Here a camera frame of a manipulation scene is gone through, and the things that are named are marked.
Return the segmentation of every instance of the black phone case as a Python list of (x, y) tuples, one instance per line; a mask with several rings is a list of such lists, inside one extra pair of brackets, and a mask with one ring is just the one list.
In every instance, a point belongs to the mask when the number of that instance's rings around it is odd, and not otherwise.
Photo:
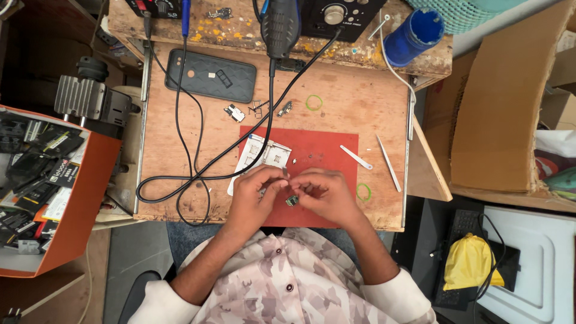
[[(166, 71), (174, 81), (178, 81), (182, 54), (182, 50), (172, 50), (168, 56)], [(190, 70), (194, 72), (192, 77), (188, 76)], [(190, 93), (249, 103), (252, 101), (255, 83), (254, 65), (186, 52), (180, 86)], [(164, 84), (168, 89), (176, 90), (176, 83), (167, 76)]]

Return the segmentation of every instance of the hand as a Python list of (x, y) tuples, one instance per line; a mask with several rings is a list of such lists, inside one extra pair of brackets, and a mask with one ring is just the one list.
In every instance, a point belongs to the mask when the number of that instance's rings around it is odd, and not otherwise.
[[(288, 186), (282, 169), (259, 165), (234, 181), (234, 196), (226, 225), (250, 238), (272, 212), (274, 199), (280, 189)], [(267, 188), (264, 196), (259, 191)]]
[(340, 171), (309, 168), (290, 180), (298, 204), (346, 229), (366, 218), (348, 190)]

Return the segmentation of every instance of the black keyboard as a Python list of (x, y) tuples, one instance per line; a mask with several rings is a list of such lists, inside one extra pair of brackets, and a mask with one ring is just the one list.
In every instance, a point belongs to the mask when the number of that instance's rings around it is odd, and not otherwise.
[(468, 308), (468, 302), (472, 299), (474, 294), (478, 291), (478, 287), (470, 287), (463, 289), (453, 289), (444, 291), (444, 270), (446, 268), (446, 259), (450, 252), (450, 247), (454, 242), (472, 233), (481, 236), (482, 232), (482, 217), (479, 212), (472, 212), (469, 210), (456, 210), (454, 215), (454, 222), (450, 228), (448, 239), (444, 251), (442, 253), (442, 262), (440, 264), (440, 271), (438, 272), (438, 280), (436, 281), (436, 293), (432, 305), (436, 307), (451, 308), (454, 310), (465, 311)]

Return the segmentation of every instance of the red power switch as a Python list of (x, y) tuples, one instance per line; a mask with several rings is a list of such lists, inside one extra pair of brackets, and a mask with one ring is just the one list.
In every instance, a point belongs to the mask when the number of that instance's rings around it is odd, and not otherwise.
[(138, 5), (138, 9), (140, 9), (140, 10), (146, 10), (146, 5), (144, 4), (144, 1), (142, 1), (142, 0), (136, 0), (136, 4)]

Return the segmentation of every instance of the red silicone mat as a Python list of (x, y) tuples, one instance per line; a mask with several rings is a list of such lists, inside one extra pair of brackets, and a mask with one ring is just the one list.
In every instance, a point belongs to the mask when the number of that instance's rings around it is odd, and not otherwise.
[[(250, 126), (240, 126), (240, 136), (250, 131)], [(254, 134), (264, 137), (266, 128), (258, 128)], [(356, 175), (358, 163), (346, 152), (340, 149), (344, 145), (347, 149), (358, 154), (358, 134), (330, 133), (327, 131), (276, 129), (270, 132), (270, 139), (274, 142), (288, 146), (292, 149), (286, 168), (291, 176), (296, 176), (309, 167), (340, 170), (346, 177), (348, 188), (353, 197), (356, 197)], [(242, 152), (246, 141), (240, 144)], [(288, 206), (286, 199), (294, 192), (281, 190), (274, 201), (274, 209), (263, 226), (276, 227), (324, 227), (337, 228), (338, 226), (296, 204)]]

